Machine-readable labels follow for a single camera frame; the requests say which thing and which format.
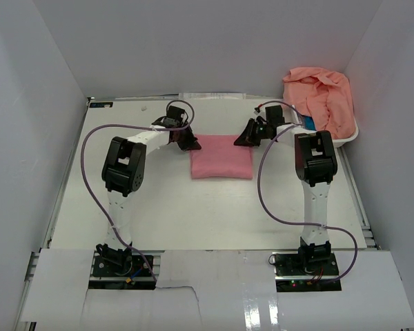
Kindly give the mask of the pink t shirt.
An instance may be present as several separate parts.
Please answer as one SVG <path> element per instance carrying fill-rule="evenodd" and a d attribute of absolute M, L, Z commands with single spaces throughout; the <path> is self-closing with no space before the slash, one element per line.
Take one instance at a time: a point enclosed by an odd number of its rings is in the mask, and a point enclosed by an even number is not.
<path fill-rule="evenodd" d="M 201 150 L 190 152 L 190 175 L 192 179 L 253 178 L 253 149 L 235 146 L 235 135 L 196 136 Z"/>

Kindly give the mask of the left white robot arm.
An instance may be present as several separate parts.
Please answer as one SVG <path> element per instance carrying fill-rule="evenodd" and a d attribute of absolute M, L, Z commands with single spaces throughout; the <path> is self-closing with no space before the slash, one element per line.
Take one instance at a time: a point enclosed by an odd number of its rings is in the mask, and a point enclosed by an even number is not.
<path fill-rule="evenodd" d="M 132 267 L 131 200 L 143 183 L 146 157 L 170 143 L 184 152 L 201 149 L 186 111 L 177 106 L 168 106 L 166 114 L 148 130 L 110 142 L 101 174 L 108 192 L 110 220 L 105 243 L 97 245 L 97 252 L 115 274 L 124 275 Z"/>

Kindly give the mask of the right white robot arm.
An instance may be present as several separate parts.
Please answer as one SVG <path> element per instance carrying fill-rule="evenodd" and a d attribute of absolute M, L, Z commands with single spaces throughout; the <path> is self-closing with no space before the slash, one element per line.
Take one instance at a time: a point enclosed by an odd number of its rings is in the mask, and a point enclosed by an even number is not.
<path fill-rule="evenodd" d="M 258 147 L 264 139 L 278 142 L 283 133 L 293 139 L 295 171 L 304 191 L 304 227 L 300 235 L 298 268 L 307 275 L 322 269 L 331 257 L 327 226 L 328 193 L 337 173 L 337 159 L 331 133 L 308 130 L 303 124 L 289 123 L 284 108 L 297 114 L 285 101 L 267 101 L 255 108 L 235 146 Z"/>

